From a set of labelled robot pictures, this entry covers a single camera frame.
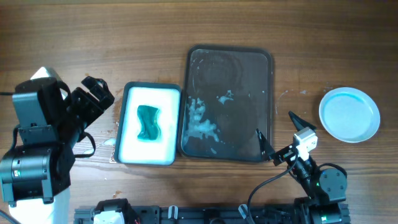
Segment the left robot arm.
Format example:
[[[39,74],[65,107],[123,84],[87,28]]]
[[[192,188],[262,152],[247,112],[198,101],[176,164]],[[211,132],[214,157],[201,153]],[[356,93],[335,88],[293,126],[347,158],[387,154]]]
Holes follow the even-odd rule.
[[[1,193],[10,223],[67,223],[70,208],[70,170],[78,158],[73,147],[85,129],[113,103],[101,78],[87,76],[84,91],[71,91],[53,77],[27,80],[16,86],[12,102],[19,120],[10,150],[1,159]]]

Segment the green yellow sponge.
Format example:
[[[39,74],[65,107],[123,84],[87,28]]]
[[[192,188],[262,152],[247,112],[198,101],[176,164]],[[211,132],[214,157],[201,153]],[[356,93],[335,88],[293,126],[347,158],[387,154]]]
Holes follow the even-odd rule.
[[[148,106],[139,105],[137,108],[137,117],[141,124],[141,130],[137,138],[142,141],[155,141],[160,137],[161,130],[158,125],[160,109]]]

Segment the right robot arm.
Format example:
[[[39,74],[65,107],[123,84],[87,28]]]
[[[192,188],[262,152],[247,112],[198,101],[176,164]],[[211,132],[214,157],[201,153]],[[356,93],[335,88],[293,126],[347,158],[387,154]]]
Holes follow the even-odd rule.
[[[263,186],[289,174],[307,194],[296,198],[292,204],[266,205],[264,219],[274,223],[349,223],[346,188],[348,174],[344,168],[333,164],[317,163],[310,156],[318,144],[317,128],[289,111],[289,117],[297,132],[292,144],[276,151],[266,137],[256,130],[261,156],[265,161],[272,161],[275,166],[283,163],[287,168],[282,173],[259,184],[249,195],[247,213],[242,217],[248,223],[255,223],[251,215],[251,200]]]

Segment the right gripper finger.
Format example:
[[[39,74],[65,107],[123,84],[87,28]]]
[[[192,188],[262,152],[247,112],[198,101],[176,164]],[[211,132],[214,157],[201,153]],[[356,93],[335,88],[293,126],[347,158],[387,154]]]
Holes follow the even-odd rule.
[[[261,157],[264,161],[271,161],[274,159],[275,150],[262,134],[262,132],[256,129],[257,138],[259,141],[259,147],[261,152]]]
[[[307,122],[306,120],[300,118],[299,116],[297,116],[295,113],[293,113],[292,111],[288,112],[288,115],[290,117],[290,119],[293,122],[293,125],[295,126],[297,131],[301,131],[305,128],[310,128],[312,131],[316,131],[317,127],[314,126],[313,124]]]

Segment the white plate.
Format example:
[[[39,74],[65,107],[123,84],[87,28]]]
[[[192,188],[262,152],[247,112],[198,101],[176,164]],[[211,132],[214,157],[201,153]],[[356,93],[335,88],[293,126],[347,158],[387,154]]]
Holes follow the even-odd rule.
[[[381,124],[379,108],[365,92],[335,88],[321,99],[318,114],[325,130],[334,138],[348,143],[371,139]]]

